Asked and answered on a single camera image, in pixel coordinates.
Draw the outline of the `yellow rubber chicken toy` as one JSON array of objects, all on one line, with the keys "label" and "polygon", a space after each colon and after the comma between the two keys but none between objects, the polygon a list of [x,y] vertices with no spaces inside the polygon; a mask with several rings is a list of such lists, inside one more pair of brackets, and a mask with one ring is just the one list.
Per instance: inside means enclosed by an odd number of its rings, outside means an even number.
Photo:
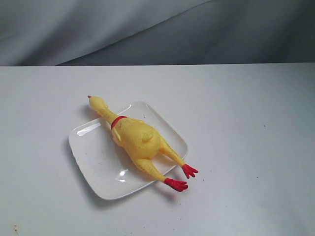
[{"label": "yellow rubber chicken toy", "polygon": [[127,152],[140,171],[178,192],[188,189],[187,182],[165,177],[152,163],[151,159],[161,153],[180,166],[186,178],[195,177],[198,173],[198,170],[188,165],[154,127],[139,119],[117,115],[100,97],[89,95],[88,99],[90,107],[109,123],[113,141]]}]

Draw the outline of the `white square plate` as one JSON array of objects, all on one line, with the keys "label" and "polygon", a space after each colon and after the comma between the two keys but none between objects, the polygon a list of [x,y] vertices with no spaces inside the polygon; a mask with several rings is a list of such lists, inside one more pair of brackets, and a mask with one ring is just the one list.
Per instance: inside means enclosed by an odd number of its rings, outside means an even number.
[{"label": "white square plate", "polygon": [[[145,121],[165,138],[181,158],[186,157],[186,142],[149,104],[135,102],[120,109],[117,114]],[[150,176],[135,167],[125,150],[114,143],[110,125],[103,118],[76,127],[68,139],[81,173],[100,198],[120,199],[153,183]]]}]

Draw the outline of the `grey backdrop cloth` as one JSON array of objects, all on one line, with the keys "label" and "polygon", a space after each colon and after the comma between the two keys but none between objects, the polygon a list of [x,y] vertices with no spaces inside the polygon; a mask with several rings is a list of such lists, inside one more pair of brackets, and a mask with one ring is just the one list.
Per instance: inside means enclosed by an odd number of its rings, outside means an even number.
[{"label": "grey backdrop cloth", "polygon": [[313,62],[312,0],[3,0],[2,66]]}]

